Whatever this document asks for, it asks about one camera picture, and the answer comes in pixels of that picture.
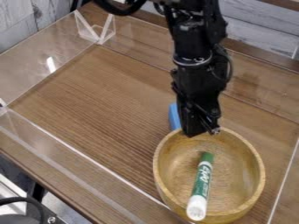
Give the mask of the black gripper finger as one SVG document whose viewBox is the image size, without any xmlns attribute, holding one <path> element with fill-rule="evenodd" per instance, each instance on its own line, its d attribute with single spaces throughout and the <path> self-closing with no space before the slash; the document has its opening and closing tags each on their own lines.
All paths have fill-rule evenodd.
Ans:
<svg viewBox="0 0 299 224">
<path fill-rule="evenodd" d="M 216 108 L 212 111 L 203 111 L 203 121 L 211 135 L 218 135 L 220 133 L 219 119 L 220 111 Z"/>
<path fill-rule="evenodd" d="M 182 123 L 182 131 L 187 137 L 195 137 L 210 132 L 206 112 L 195 101 L 187 101 L 183 97 L 176 97 L 178 112 Z"/>
</svg>

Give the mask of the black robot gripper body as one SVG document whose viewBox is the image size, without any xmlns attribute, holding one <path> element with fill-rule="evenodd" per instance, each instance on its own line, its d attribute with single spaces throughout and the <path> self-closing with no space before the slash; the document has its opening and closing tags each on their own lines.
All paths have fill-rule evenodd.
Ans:
<svg viewBox="0 0 299 224">
<path fill-rule="evenodd" d="M 232 65 L 226 53 L 215 53 L 202 66 L 178 66 L 171 71 L 172 90 L 178 94 L 179 113 L 190 109 L 220 117 L 220 92 L 231 80 Z"/>
</svg>

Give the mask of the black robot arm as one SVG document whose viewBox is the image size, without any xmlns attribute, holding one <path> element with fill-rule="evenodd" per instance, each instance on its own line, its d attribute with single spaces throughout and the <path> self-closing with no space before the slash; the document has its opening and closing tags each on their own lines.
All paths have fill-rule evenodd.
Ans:
<svg viewBox="0 0 299 224">
<path fill-rule="evenodd" d="M 220 132 L 219 98 L 231 81 L 234 66 L 222 40 L 227 21 L 219 0 L 94 0 L 98 7 L 120 17 L 135 14 L 152 2 L 163 14 L 174 42 L 172 91 L 182 132 L 187 137 Z"/>
</svg>

